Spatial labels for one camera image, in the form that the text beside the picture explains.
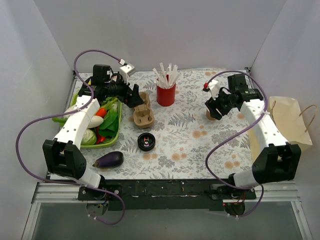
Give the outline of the brown paper coffee cup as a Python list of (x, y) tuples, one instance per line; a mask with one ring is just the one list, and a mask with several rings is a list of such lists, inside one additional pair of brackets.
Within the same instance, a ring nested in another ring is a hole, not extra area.
[(206, 118), (210, 121), (216, 121), (217, 118), (216, 118), (216, 110), (212, 110), (210, 111), (208, 108), (206, 109)]

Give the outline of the brown cardboard cup carrier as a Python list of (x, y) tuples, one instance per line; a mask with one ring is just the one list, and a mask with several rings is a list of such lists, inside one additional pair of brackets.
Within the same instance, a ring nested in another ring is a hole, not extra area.
[(140, 129), (151, 127), (155, 122), (155, 116), (151, 108), (151, 101), (147, 92), (140, 92), (139, 96), (143, 100), (143, 104), (134, 108), (133, 121)]

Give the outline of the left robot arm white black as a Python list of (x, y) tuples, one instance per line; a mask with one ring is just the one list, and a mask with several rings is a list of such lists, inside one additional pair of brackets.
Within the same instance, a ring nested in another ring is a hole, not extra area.
[(101, 184), (101, 176), (87, 167), (87, 161), (80, 151), (86, 129), (100, 104), (108, 97), (116, 97), (129, 108), (143, 103), (139, 86), (130, 87), (129, 77), (135, 72), (131, 64), (119, 69), (117, 80), (105, 80), (100, 74), (91, 77), (91, 84), (84, 83), (78, 92), (74, 105), (75, 113), (69, 114), (66, 123), (52, 139), (42, 146), (48, 171), (69, 178), (79, 184), (90, 186), (89, 194), (95, 200), (106, 196), (106, 187)]

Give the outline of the orange carrot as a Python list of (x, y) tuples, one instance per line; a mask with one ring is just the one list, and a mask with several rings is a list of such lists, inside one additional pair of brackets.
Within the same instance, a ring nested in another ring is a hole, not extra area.
[(95, 115), (104, 118), (107, 115), (107, 113), (108, 111), (105, 108), (100, 108)]

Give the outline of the red cup holder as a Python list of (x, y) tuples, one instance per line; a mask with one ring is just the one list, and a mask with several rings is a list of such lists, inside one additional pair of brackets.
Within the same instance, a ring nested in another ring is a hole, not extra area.
[(176, 84), (171, 88), (156, 87), (157, 103), (163, 107), (169, 107), (175, 102)]

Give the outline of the green leafy vegetables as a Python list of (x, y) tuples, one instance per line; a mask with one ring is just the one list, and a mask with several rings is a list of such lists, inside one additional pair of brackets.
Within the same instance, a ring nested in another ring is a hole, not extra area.
[(108, 97), (102, 102), (100, 108), (106, 109), (107, 115), (103, 118), (103, 123), (98, 126), (99, 134), (106, 138), (114, 137), (119, 128), (118, 99), (115, 97)]

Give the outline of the white radish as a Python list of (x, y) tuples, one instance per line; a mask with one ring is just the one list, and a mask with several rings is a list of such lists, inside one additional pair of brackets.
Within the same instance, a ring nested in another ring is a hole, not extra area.
[[(65, 113), (74, 111), (75, 109), (76, 109), (75, 105), (72, 105), (71, 107), (69, 107), (69, 108), (65, 111)], [(104, 121), (104, 119), (103, 119), (102, 117), (97, 116), (97, 115), (94, 115), (94, 116), (91, 118), (91, 120), (90, 120), (87, 128), (88, 128), (88, 129), (92, 129), (92, 128), (99, 127), (99, 126), (103, 123), (103, 121)]]

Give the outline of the green plastic basket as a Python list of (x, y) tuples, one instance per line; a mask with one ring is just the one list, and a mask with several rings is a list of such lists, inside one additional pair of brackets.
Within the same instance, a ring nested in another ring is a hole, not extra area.
[(105, 141), (101, 144), (96, 144), (95, 145), (81, 145), (81, 148), (83, 149), (99, 149), (99, 148), (107, 148), (116, 143), (116, 140), (118, 139), (119, 133), (120, 133), (120, 125), (121, 125), (121, 117), (122, 117), (122, 103), (118, 100), (118, 116), (119, 116), (119, 125), (118, 125), (118, 131), (114, 137), (106, 137)]

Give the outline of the spare black cup lid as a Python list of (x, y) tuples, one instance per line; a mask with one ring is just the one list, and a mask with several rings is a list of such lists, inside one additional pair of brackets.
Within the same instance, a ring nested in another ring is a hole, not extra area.
[(155, 147), (156, 138), (153, 134), (151, 134), (149, 132), (144, 132), (138, 136), (137, 144), (138, 144), (138, 147), (142, 151), (148, 152), (148, 151), (151, 151)]

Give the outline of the red chili pepper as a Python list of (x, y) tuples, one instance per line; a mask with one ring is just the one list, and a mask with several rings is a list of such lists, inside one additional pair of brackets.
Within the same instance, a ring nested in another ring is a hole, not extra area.
[(96, 145), (102, 144), (106, 139), (105, 136), (100, 135), (99, 127), (96, 128), (96, 137), (97, 137)]

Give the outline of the floral table mat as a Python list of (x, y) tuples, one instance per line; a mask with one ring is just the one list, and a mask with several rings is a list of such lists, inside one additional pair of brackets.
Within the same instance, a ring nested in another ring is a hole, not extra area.
[(209, 179), (214, 175), (227, 178), (252, 167), (252, 154), (248, 132), (227, 142), (214, 153), (210, 151), (224, 140), (247, 127), (248, 122), (232, 109), (221, 120), (208, 120), (205, 102), (210, 94), (203, 85), (210, 78), (228, 86), (228, 75), (216, 69), (181, 70), (175, 89), (175, 101), (164, 107), (158, 104), (156, 74), (139, 71), (130, 78), (140, 91), (147, 92), (155, 120), (146, 129), (155, 137), (155, 147), (142, 151), (137, 139), (144, 132), (133, 119), (133, 109), (122, 106), (119, 135), (110, 147), (82, 148), (90, 166), (109, 152), (124, 155), (121, 166), (95, 171), (106, 179)]

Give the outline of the green cabbage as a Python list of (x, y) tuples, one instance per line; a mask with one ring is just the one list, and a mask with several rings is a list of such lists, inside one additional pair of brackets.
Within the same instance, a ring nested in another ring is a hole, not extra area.
[(82, 146), (91, 146), (95, 145), (97, 142), (97, 136), (95, 132), (91, 129), (86, 129), (81, 140)]

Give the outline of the brown paper bag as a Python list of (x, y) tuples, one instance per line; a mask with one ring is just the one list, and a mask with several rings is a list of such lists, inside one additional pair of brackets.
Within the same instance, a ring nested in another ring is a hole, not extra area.
[(285, 96), (271, 96), (268, 109), (264, 111), (265, 103), (254, 99), (244, 102), (240, 112), (252, 125), (260, 116), (263, 118), (248, 130), (249, 145), (252, 161), (254, 162), (261, 151), (269, 144), (284, 146), (286, 143), (297, 144), (301, 151), (313, 145), (309, 127), (305, 125), (303, 113), (296, 99)]

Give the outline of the purple eggplant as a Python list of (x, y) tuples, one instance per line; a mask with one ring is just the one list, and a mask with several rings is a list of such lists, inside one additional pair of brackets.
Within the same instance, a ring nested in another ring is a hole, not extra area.
[(121, 166), (123, 162), (123, 153), (120, 151), (112, 151), (97, 159), (92, 166), (99, 169), (112, 169)]

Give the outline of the aluminium frame rail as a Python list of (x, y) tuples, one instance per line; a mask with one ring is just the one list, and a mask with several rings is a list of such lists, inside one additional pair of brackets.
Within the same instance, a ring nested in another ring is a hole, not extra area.
[[(296, 218), (299, 231), (304, 240), (311, 240), (312, 234), (308, 226), (303, 208), (302, 200), (293, 181), (264, 184), (262, 202), (290, 202)], [(80, 188), (78, 186), (38, 183), (31, 201), (31, 209), (25, 229), (22, 234), (23, 240), (32, 238), (36, 219), (42, 203), (98, 203), (98, 200), (78, 200)]]

